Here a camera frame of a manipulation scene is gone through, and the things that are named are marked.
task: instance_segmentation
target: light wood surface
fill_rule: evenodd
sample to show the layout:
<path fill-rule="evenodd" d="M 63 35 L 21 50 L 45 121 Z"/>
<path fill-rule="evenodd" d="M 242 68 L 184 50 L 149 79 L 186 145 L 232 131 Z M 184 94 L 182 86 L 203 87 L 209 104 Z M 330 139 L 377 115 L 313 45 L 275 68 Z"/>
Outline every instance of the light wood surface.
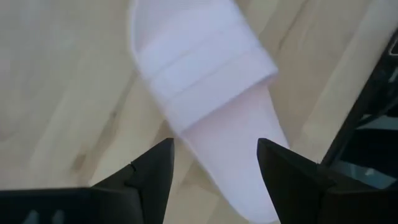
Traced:
<path fill-rule="evenodd" d="M 270 89 L 292 150 L 320 161 L 398 26 L 398 1 L 237 3 L 280 68 Z M 0 188 L 91 185 L 172 136 L 134 71 L 128 5 L 0 1 Z M 165 223 L 245 223 L 176 146 Z"/>

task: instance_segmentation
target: black plastic object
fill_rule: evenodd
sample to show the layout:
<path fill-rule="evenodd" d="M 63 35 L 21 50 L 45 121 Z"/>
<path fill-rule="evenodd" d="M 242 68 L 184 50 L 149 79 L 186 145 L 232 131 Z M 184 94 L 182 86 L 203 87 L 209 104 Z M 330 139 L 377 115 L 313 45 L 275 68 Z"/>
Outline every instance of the black plastic object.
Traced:
<path fill-rule="evenodd" d="M 0 192 L 0 223 L 161 224 L 173 169 L 173 139 L 165 139 L 90 188 Z"/>
<path fill-rule="evenodd" d="M 281 224 L 398 223 L 396 190 L 376 190 L 268 139 L 259 139 L 257 157 Z"/>

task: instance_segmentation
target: wooden floor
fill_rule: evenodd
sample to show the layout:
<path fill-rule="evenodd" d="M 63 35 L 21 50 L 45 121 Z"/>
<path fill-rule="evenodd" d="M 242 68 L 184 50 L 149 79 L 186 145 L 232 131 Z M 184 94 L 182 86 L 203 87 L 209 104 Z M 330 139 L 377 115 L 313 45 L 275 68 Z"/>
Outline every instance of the wooden floor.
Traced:
<path fill-rule="evenodd" d="M 313 161 L 398 26 L 396 0 L 238 0 L 280 68 L 291 148 Z M 129 56 L 128 0 L 0 1 L 0 188 L 92 185 L 172 136 Z M 245 223 L 177 141 L 165 223 Z"/>

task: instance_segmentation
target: white slipper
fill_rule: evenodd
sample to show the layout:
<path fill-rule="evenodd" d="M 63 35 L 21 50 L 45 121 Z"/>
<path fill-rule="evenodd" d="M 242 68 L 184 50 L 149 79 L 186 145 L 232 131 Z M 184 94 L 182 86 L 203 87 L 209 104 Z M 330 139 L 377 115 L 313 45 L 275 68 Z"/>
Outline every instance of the white slipper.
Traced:
<path fill-rule="evenodd" d="M 285 147 L 267 82 L 277 68 L 230 0 L 136 0 L 134 60 L 173 130 L 244 218 L 277 215 L 256 146 Z"/>

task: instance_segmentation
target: white fabric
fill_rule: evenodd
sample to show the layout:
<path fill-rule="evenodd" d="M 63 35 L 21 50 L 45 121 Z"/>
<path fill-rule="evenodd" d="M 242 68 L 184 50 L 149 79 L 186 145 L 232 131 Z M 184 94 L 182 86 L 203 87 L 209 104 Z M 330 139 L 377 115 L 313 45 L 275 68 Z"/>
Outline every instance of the white fabric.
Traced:
<path fill-rule="evenodd" d="M 266 88 L 277 68 L 238 7 L 136 0 L 131 12 L 134 60 L 173 130 L 242 216 L 274 221 L 255 151 L 258 138 L 287 145 Z"/>

